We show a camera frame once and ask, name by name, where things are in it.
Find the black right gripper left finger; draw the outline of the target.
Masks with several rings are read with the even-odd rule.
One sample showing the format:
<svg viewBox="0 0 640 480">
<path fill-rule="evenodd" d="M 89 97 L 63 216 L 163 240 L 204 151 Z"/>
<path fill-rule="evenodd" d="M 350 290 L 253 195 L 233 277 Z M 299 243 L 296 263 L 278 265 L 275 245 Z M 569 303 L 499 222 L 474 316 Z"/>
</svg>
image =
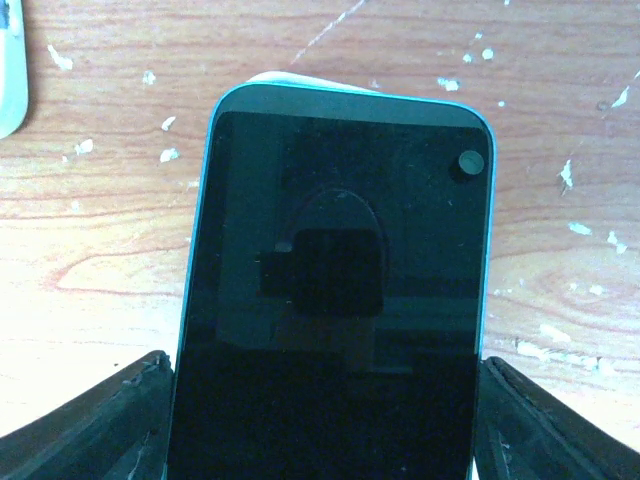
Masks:
<svg viewBox="0 0 640 480">
<path fill-rule="evenodd" d="M 1 438 L 3 479 L 161 479 L 173 371 L 152 351 Z"/>
</svg>

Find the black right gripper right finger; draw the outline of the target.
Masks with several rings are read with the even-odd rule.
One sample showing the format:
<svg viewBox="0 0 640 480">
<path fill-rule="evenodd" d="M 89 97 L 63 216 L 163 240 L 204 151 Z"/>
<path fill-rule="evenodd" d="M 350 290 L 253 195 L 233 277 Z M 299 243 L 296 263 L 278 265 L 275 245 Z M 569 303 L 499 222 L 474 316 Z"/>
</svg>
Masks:
<svg viewBox="0 0 640 480">
<path fill-rule="evenodd" d="M 637 479 L 639 453 L 499 357 L 479 366 L 481 479 Z"/>
</svg>

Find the green-edged black phone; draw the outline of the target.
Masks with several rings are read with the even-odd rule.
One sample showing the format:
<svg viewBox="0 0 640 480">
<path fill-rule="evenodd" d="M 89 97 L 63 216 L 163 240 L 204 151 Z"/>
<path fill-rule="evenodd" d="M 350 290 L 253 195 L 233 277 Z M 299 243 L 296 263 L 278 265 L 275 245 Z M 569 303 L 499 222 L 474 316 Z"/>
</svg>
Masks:
<svg viewBox="0 0 640 480">
<path fill-rule="evenodd" d="M 253 81 L 206 138 L 170 479 L 467 479 L 495 137 L 471 108 Z"/>
</svg>

